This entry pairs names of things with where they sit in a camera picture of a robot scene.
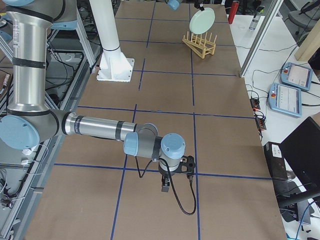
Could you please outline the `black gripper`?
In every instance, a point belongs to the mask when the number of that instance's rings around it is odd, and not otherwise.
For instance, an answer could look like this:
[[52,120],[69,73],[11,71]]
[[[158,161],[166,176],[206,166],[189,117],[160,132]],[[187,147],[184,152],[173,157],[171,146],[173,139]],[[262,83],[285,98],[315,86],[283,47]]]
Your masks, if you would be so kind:
[[170,177],[169,173],[167,171],[167,167],[165,166],[164,168],[161,167],[161,165],[158,165],[158,170],[161,173],[161,191],[163,193],[168,193],[170,190]]

